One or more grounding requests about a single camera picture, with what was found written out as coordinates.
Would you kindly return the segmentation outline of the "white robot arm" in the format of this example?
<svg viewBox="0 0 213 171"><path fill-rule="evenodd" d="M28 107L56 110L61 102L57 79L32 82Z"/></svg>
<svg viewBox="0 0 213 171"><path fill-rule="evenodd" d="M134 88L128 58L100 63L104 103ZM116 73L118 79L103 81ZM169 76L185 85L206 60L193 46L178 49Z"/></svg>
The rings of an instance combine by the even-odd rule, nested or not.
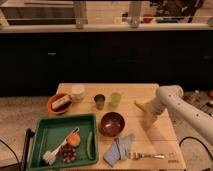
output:
<svg viewBox="0 0 213 171"><path fill-rule="evenodd" d="M161 115L165 109L176 113L213 146L213 117L185 102L182 97L180 86L161 86L155 97L145 103L145 112L151 117Z"/></svg>

